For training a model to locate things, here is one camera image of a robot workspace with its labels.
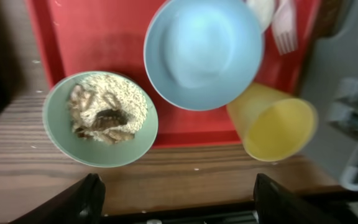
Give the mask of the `red serving tray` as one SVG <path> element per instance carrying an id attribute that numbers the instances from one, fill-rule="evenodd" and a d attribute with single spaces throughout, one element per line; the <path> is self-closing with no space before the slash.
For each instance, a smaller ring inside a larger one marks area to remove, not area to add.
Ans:
<path id="1" fill-rule="evenodd" d="M 299 49 L 279 56 L 271 28 L 265 34 L 265 55 L 256 81 L 293 93 L 310 44 L 321 1 L 297 0 Z M 154 90 L 144 68 L 146 30 L 163 0 L 30 0 L 31 23 L 50 88 L 79 72 L 124 73 L 140 84 L 158 113 L 155 147 L 239 144 L 225 108 L 207 112 L 179 109 Z"/>

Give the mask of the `rice and food scraps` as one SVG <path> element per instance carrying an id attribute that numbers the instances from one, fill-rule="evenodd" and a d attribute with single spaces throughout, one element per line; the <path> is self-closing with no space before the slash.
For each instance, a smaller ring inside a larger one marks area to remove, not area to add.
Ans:
<path id="1" fill-rule="evenodd" d="M 106 144 L 133 140 L 148 114 L 141 89 L 107 73 L 92 74 L 76 83 L 67 105 L 72 133 Z"/>

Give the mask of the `yellow plastic cup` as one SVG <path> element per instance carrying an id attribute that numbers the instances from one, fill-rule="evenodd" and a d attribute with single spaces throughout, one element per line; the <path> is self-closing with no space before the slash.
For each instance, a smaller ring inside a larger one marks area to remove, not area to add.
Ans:
<path id="1" fill-rule="evenodd" d="M 311 103 L 258 83 L 226 108 L 246 153 L 259 161 L 291 157 L 310 142 L 318 127 Z"/>

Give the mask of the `white plastic spoon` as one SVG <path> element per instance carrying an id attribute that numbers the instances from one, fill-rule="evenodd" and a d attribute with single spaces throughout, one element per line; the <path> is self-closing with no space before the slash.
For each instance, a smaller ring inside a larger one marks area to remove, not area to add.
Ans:
<path id="1" fill-rule="evenodd" d="M 262 32 L 265 32 L 272 20 L 275 12 L 275 0 L 246 0 L 246 4 L 255 14 L 259 21 Z"/>

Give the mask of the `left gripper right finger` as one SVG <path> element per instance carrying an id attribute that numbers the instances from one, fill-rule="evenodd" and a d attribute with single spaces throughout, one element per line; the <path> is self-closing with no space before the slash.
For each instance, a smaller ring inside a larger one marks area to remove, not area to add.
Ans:
<path id="1" fill-rule="evenodd" d="M 257 174 L 253 198 L 259 224 L 339 223 L 265 174 Z"/>

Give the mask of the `grey dishwasher rack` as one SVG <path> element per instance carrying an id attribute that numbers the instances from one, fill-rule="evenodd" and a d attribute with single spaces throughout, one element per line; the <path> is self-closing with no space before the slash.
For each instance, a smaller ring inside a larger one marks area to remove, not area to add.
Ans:
<path id="1" fill-rule="evenodd" d="M 358 191 L 358 1 L 323 1 L 300 96 L 319 121 L 307 158 Z"/>

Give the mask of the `green bowl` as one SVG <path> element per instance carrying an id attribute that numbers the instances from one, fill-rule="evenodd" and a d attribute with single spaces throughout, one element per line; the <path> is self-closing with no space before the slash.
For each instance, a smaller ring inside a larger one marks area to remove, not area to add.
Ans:
<path id="1" fill-rule="evenodd" d="M 154 103 L 146 92 L 142 91 L 147 102 L 148 114 L 135 138 L 117 144 L 90 139 L 81 139 L 71 131 L 71 118 L 68 110 L 68 99 L 71 89 L 85 77 L 107 73 L 123 77 L 121 74 L 90 71 L 74 74 L 58 82 L 49 92 L 43 108 L 43 124 L 50 140 L 68 157 L 93 167 L 119 167 L 130 164 L 142 157 L 154 144 L 158 133 L 158 114 Z"/>

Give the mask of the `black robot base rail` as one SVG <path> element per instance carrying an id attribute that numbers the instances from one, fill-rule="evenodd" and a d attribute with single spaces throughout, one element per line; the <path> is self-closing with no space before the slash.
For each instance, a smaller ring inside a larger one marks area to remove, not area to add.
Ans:
<path id="1" fill-rule="evenodd" d="M 302 199 L 317 206 L 343 223 L 358 223 L 358 192 L 342 191 L 303 195 Z M 184 208 L 159 212 L 141 212 L 127 215 L 104 215 L 102 224 L 148 223 L 258 223 L 253 201 Z"/>

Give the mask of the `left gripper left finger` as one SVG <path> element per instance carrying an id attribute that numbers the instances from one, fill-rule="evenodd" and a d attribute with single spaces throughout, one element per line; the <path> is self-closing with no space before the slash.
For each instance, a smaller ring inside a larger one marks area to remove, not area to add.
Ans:
<path id="1" fill-rule="evenodd" d="M 88 174 L 11 224 L 95 224 L 101 219 L 106 187 L 98 174 Z"/>

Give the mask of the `light blue bowl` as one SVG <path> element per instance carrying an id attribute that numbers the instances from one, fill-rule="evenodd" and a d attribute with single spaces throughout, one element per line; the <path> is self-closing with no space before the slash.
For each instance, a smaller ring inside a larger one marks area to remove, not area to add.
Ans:
<path id="1" fill-rule="evenodd" d="M 237 98 L 262 63 L 264 35 L 238 0 L 167 1 L 144 41 L 147 76 L 166 101 L 207 111 Z"/>

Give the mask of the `white plastic fork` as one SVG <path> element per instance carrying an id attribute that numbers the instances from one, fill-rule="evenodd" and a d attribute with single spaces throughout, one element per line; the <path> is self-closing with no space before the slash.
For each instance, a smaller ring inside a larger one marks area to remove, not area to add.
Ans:
<path id="1" fill-rule="evenodd" d="M 294 0 L 278 0 L 278 7 L 272 20 L 272 34 L 280 55 L 297 50 L 296 6 Z"/>

